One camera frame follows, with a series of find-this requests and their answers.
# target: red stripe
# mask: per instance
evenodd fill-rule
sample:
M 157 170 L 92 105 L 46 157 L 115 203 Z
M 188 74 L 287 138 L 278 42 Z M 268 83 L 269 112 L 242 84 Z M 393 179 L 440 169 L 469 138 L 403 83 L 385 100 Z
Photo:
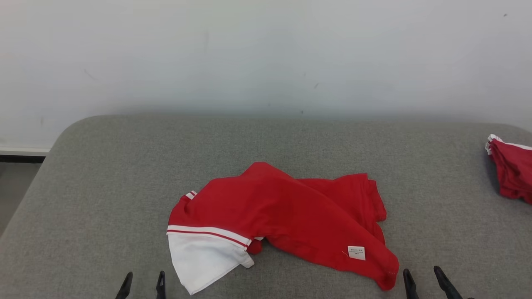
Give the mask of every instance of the red stripe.
M 218 236 L 218 237 L 222 237 L 224 239 L 227 239 L 227 240 L 230 240 L 230 241 L 233 241 L 235 243 L 238 243 L 244 247 L 247 248 L 247 245 L 242 243 L 242 242 L 239 242 L 235 239 L 232 239 L 232 238 L 229 238 L 228 236 L 224 236 L 224 235 L 220 235 L 220 234 L 215 234 L 213 232 L 209 232 L 209 231 L 185 231 L 185 230 L 175 230 L 175 229 L 169 229 L 167 231 L 172 231 L 172 232 L 184 232 L 184 233 L 187 233 L 187 234 L 208 234 L 208 235 L 213 235 L 213 236 Z

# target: care label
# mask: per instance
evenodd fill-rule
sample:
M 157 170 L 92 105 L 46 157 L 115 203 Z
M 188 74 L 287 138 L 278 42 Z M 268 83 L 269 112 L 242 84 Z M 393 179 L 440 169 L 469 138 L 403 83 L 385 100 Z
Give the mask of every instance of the care label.
M 365 261 L 365 250 L 364 246 L 348 246 L 347 252 L 349 252 L 349 257 L 351 259 L 363 260 Z

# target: gray couch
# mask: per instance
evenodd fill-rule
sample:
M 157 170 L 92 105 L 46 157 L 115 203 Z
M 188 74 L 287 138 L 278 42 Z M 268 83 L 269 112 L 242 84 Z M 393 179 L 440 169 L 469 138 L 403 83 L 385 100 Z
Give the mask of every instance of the gray couch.
M 0 239 L 0 298 L 188 298 L 168 250 L 178 198 L 209 180 L 266 161 L 296 178 L 367 172 L 388 211 L 380 225 L 420 298 L 445 298 L 439 265 L 464 296 L 532 297 L 532 206 L 497 194 L 484 150 L 494 133 L 532 145 L 532 134 L 478 123 L 102 116 L 61 135 Z M 197 298 L 405 298 L 401 274 L 383 292 L 269 244 Z

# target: folded red shirt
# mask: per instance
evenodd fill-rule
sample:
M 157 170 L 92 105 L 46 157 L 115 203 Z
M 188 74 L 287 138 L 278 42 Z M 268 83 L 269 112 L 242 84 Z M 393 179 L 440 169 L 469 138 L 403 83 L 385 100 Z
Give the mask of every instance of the folded red shirt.
M 532 147 L 505 143 L 491 134 L 486 151 L 497 166 L 501 195 L 532 204 Z
M 399 263 L 376 223 L 385 218 L 376 183 L 365 174 L 296 180 L 259 162 L 182 197 L 167 234 L 172 262 L 191 294 L 239 264 L 253 265 L 247 253 L 259 252 L 260 243 L 252 241 L 262 238 L 307 261 L 370 277 L 388 290 Z

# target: white wall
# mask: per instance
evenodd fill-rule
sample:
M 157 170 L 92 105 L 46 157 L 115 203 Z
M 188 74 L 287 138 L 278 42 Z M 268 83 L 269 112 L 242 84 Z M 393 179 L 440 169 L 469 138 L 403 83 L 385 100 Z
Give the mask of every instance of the white wall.
M 168 108 L 532 130 L 532 2 L 2 0 L 0 101 L 4 148 Z

